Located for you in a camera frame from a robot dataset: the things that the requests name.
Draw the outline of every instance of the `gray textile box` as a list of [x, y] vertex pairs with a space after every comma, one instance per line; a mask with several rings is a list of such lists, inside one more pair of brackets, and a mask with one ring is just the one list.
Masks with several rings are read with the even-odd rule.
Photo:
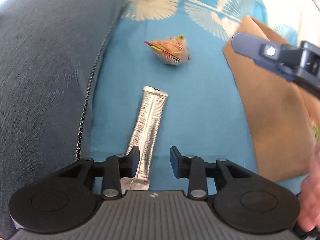
[[89, 154], [92, 96], [123, 0], [1, 0], [0, 236], [15, 227], [18, 188], [75, 160], [92, 67], [82, 157]]

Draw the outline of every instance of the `ribbed gray surface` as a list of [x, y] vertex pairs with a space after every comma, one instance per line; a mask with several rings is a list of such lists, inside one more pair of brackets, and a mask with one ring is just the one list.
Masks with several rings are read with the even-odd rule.
[[105, 201], [83, 226], [56, 235], [20, 230], [11, 240], [295, 240], [290, 231], [255, 236], [218, 220], [205, 202], [187, 199], [182, 191], [128, 191]]

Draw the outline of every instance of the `brown paper bag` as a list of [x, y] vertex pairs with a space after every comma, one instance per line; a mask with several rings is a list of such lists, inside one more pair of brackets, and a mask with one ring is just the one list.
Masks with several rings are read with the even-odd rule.
[[[245, 17], [238, 32], [250, 33], [277, 43], [285, 39], [259, 21]], [[317, 99], [295, 84], [236, 54], [229, 41], [223, 49], [243, 103], [252, 136], [259, 174], [272, 181], [308, 173], [308, 160], [316, 139], [304, 102]]]

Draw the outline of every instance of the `snack packet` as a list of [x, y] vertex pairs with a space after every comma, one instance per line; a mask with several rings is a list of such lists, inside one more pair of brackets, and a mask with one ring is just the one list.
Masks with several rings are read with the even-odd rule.
[[178, 66], [182, 62], [190, 60], [189, 48], [184, 36], [152, 42], [145, 41], [145, 44], [149, 45], [160, 61], [165, 64]]

